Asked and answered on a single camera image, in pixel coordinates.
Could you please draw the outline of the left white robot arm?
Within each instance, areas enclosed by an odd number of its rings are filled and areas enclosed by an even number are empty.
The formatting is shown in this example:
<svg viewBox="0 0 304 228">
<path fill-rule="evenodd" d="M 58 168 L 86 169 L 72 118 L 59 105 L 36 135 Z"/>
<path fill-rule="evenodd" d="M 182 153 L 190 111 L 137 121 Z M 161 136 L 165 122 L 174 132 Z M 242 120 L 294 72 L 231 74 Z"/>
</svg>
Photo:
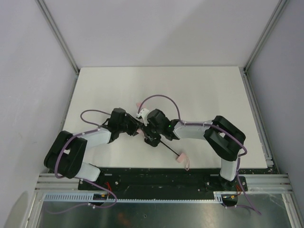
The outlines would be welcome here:
<svg viewBox="0 0 304 228">
<path fill-rule="evenodd" d="M 120 134 L 126 133 L 136 136 L 144 124 L 122 108 L 115 108 L 106 121 L 96 128 L 72 134 L 61 131 L 45 159 L 44 166 L 55 173 L 57 178 L 78 178 L 96 181 L 101 173 L 100 169 L 84 162 L 84 155 L 88 149 L 108 144 L 116 140 Z"/>
</svg>

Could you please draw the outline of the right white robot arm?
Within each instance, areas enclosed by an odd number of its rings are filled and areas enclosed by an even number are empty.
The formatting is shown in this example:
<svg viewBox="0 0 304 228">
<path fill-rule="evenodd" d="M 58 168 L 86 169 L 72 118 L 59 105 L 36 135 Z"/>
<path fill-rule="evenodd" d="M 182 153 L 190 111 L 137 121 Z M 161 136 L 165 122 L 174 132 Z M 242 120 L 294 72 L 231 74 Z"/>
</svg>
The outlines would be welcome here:
<svg viewBox="0 0 304 228">
<path fill-rule="evenodd" d="M 223 116 L 217 115 L 211 121 L 185 122 L 169 120 L 159 109 L 142 109 L 137 118 L 143 120 L 142 132 L 145 141 L 157 146 L 162 137 L 167 140 L 198 139 L 209 143 L 221 158 L 220 177 L 234 181 L 240 166 L 240 157 L 247 154 L 244 147 L 245 134 Z"/>
</svg>

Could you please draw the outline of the pink folding umbrella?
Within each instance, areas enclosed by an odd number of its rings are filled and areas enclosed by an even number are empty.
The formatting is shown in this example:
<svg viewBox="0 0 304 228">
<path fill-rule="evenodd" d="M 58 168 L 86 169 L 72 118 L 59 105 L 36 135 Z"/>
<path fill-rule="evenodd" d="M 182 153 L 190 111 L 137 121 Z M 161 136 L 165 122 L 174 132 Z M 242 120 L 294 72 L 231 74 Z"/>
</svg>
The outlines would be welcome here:
<svg viewBox="0 0 304 228">
<path fill-rule="evenodd" d="M 142 102 L 137 102 L 136 107 L 138 108 L 138 110 L 140 112 L 143 109 L 142 108 Z M 183 153 L 183 152 L 177 153 L 176 151 L 174 151 L 171 147 L 169 147 L 165 143 L 162 144 L 162 145 L 164 145 L 167 149 L 169 149 L 170 151 L 172 151 L 176 155 L 176 162 L 184 164 L 185 171 L 190 170 L 190 160 L 185 153 Z"/>
</svg>

